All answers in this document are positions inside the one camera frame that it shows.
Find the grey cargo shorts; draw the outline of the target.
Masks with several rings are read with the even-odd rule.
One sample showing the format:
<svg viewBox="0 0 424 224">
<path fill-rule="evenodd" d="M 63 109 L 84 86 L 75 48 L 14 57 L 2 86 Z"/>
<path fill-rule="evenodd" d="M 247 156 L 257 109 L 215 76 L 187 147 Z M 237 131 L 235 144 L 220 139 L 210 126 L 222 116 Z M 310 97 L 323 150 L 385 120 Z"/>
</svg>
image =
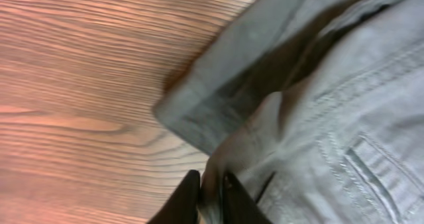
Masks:
<svg viewBox="0 0 424 224">
<path fill-rule="evenodd" d="M 423 222 L 423 0 L 257 0 L 155 106 L 272 223 Z"/>
</svg>

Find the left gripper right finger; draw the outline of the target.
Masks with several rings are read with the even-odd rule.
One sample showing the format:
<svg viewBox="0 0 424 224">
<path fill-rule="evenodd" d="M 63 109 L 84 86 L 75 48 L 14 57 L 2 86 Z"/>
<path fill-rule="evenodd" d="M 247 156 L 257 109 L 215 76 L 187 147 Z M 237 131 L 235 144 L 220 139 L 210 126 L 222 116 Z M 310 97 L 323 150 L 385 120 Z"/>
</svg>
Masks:
<svg viewBox="0 0 424 224">
<path fill-rule="evenodd" d="M 223 176 L 222 214 L 224 224 L 271 224 L 231 172 Z"/>
</svg>

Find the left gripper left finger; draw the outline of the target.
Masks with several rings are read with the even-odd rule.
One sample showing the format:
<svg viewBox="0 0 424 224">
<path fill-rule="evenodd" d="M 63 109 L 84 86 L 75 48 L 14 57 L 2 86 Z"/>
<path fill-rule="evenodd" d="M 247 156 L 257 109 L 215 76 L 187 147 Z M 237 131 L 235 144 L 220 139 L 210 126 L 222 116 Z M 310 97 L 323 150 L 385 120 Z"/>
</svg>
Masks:
<svg viewBox="0 0 424 224">
<path fill-rule="evenodd" d="M 197 170 L 189 170 L 167 202 L 147 224 L 198 224 L 200 179 Z"/>
</svg>

